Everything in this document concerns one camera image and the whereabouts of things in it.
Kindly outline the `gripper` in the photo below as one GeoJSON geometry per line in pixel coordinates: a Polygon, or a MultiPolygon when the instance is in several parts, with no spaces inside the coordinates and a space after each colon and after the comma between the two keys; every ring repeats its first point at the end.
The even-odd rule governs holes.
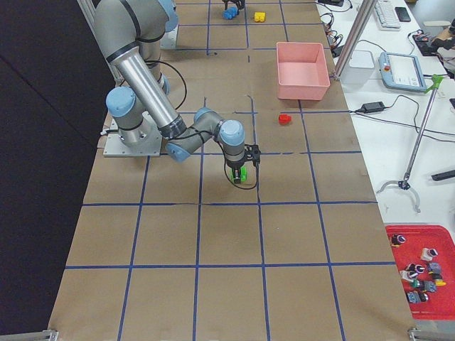
{"type": "Polygon", "coordinates": [[[223,3],[225,11],[228,10],[229,3],[236,5],[238,13],[245,8],[245,0],[223,0],[223,3]]]}
{"type": "Polygon", "coordinates": [[[244,166],[245,161],[243,159],[231,161],[226,158],[225,162],[231,168],[232,182],[234,184],[240,184],[240,181],[245,182],[247,180],[247,169],[244,166]]]}

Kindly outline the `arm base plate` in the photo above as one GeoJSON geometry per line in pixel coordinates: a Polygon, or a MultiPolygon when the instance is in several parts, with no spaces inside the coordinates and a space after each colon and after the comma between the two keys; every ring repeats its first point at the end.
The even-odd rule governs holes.
{"type": "Polygon", "coordinates": [[[105,142],[105,157],[159,157],[162,137],[156,123],[148,112],[143,112],[143,121],[135,130],[121,130],[111,119],[105,142]]]}
{"type": "Polygon", "coordinates": [[[162,50],[175,50],[178,40],[178,26],[172,31],[166,32],[160,40],[160,48],[162,50]]]}

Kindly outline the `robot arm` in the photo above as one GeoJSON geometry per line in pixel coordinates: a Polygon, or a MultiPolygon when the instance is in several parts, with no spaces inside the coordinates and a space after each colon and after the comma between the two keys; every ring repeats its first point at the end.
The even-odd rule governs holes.
{"type": "Polygon", "coordinates": [[[94,35],[105,60],[118,69],[127,86],[111,90],[106,105],[126,144],[145,140],[158,131],[166,151],[183,162],[208,140],[223,152],[223,170],[239,185],[242,167],[259,163],[256,146],[245,143],[245,130],[236,120],[212,109],[199,109],[191,126],[168,99],[168,85],[159,70],[160,41],[178,25],[173,1],[101,1],[94,15],[94,35]]]}
{"type": "Polygon", "coordinates": [[[239,12],[240,10],[243,10],[245,8],[245,0],[223,0],[223,3],[224,3],[225,11],[228,10],[229,3],[233,3],[236,6],[237,12],[239,12]]]}

